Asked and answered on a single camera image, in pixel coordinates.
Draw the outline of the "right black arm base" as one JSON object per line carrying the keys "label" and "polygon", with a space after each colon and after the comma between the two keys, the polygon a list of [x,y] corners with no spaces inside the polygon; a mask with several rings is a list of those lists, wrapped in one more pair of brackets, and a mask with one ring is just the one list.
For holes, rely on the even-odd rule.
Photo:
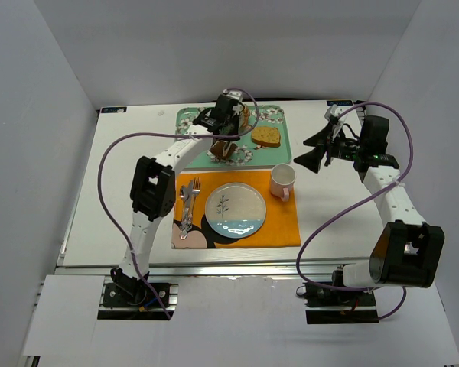
{"label": "right black arm base", "polygon": [[379,322],[373,293],[331,290],[310,283],[303,283],[295,293],[304,300],[308,325]]}

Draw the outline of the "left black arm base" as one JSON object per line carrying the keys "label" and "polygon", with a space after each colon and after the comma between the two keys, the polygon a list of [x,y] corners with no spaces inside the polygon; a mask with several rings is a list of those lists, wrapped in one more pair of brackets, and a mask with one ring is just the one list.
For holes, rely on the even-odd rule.
{"label": "left black arm base", "polygon": [[129,277],[120,268],[110,270],[104,284],[98,320],[169,321],[174,314],[176,284],[151,283]]}

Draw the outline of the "metal serving tongs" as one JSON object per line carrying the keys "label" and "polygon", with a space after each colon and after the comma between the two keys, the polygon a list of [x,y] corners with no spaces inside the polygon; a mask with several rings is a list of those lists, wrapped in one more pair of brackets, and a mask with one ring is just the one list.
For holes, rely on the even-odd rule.
{"label": "metal serving tongs", "polygon": [[221,156],[224,159],[228,159],[230,155],[233,153],[233,145],[232,141],[223,141],[223,149],[221,151]]}

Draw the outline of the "narrow seeded bread slice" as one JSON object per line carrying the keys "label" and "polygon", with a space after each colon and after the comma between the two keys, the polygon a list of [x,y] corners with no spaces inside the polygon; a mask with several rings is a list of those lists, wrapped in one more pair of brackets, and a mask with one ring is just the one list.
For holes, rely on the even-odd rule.
{"label": "narrow seeded bread slice", "polygon": [[242,107],[242,111],[239,115],[239,132],[243,133],[248,129],[249,126],[249,117],[251,116],[251,112],[247,105]]}

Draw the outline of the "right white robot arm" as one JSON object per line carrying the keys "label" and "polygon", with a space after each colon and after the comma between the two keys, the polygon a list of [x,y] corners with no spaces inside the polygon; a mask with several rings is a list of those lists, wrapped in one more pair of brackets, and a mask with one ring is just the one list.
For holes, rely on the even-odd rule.
{"label": "right white robot arm", "polygon": [[355,139],[343,133],[342,119],[328,116],[327,120],[321,131],[304,141],[313,151],[295,158],[294,162],[315,173],[334,158],[353,162],[384,225],[369,259],[336,270],[328,289],[430,287],[441,257],[444,231],[427,224],[418,213],[401,183],[397,160],[386,153],[389,120],[367,116],[360,136]]}

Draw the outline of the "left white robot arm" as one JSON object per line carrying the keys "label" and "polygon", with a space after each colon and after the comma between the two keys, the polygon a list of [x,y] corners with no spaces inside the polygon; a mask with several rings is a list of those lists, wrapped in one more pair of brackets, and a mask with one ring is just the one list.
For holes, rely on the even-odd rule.
{"label": "left white robot arm", "polygon": [[114,284],[133,295],[144,287],[149,274],[149,257],[161,220],[176,201],[177,175],[200,153],[222,142],[228,148],[243,131],[240,122],[243,93],[227,89],[213,107],[193,120],[192,125],[175,143],[152,158],[138,159],[129,197],[132,201],[132,227],[123,233],[127,241],[125,256],[111,270]]}

